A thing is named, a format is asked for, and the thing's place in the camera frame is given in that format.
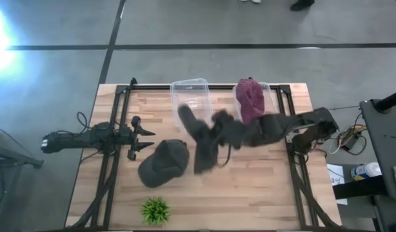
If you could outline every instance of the wooden table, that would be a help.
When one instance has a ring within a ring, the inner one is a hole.
[[[312,104],[307,85],[290,84],[290,86],[296,113],[311,111]],[[115,87],[116,84],[100,85],[91,125],[109,121]],[[237,115],[232,91],[214,90],[210,95],[214,111],[225,108]],[[155,144],[139,152],[136,161],[126,158],[129,147],[123,147],[110,229],[300,228],[283,140],[269,146],[233,151],[232,159],[225,168],[195,176],[193,174],[195,142],[175,128],[169,90],[131,91],[128,123],[134,115],[142,118],[143,128],[156,133],[156,136],[140,137],[140,141],[155,142]],[[182,177],[172,179],[161,187],[148,189],[139,180],[137,167],[153,153],[163,139],[182,139],[187,142],[190,163]],[[95,150],[86,149],[83,157],[93,152]],[[219,162],[222,163],[226,158],[226,148],[221,148],[219,154]],[[67,226],[73,224],[94,199],[101,161],[99,155],[81,164],[66,220]],[[332,220],[341,224],[323,154],[310,153],[307,166],[315,198]],[[163,197],[171,207],[170,221],[164,227],[150,227],[143,224],[140,207],[148,197]],[[305,199],[303,205],[306,217],[310,221]]]

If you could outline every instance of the plastic lid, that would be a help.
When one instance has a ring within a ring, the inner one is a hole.
[[[173,123],[181,131],[186,130],[178,116],[178,107],[187,104],[197,119],[211,123],[212,105],[210,89],[205,79],[175,81],[170,86]]]
[[[376,177],[378,175],[381,175],[379,163],[371,162],[371,163],[367,164],[366,165],[366,173],[371,177]]]
[[[275,106],[273,97],[271,95],[270,85],[268,85],[266,82],[258,82],[258,83],[262,86],[263,89],[264,104],[265,104],[264,113],[278,113],[277,107]],[[237,100],[236,89],[237,86],[235,85],[232,89],[232,94],[234,96],[235,111],[237,112],[239,120],[242,121],[243,117],[241,116],[241,104]]]

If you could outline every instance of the concrete floor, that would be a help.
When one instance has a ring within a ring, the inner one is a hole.
[[[396,43],[393,0],[317,0],[297,13],[288,10],[291,3],[126,0],[116,43]],[[118,6],[119,0],[0,0],[0,29],[11,45],[108,44]],[[0,231],[62,228],[81,150],[45,155],[41,138],[81,129],[75,114],[90,115],[105,55],[106,50],[0,51],[0,128],[45,160],[41,169],[23,168]],[[236,82],[249,76],[306,82],[316,108],[354,106],[396,91],[396,48],[115,51],[106,83],[132,77],[140,83],[198,77]],[[337,110],[333,116],[343,128],[358,113]],[[357,157],[329,155],[328,163],[373,161],[370,145]],[[349,211],[341,207],[343,223],[369,228]]]

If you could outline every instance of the black shoe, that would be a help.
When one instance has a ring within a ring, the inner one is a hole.
[[[296,3],[294,3],[291,6],[290,10],[301,11],[304,10],[305,8],[309,8],[312,4],[314,4],[314,1],[298,0]]]

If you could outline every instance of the small potted plant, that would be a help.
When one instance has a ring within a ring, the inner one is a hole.
[[[141,208],[143,222],[150,226],[165,224],[169,220],[169,209],[162,197],[148,198]]]

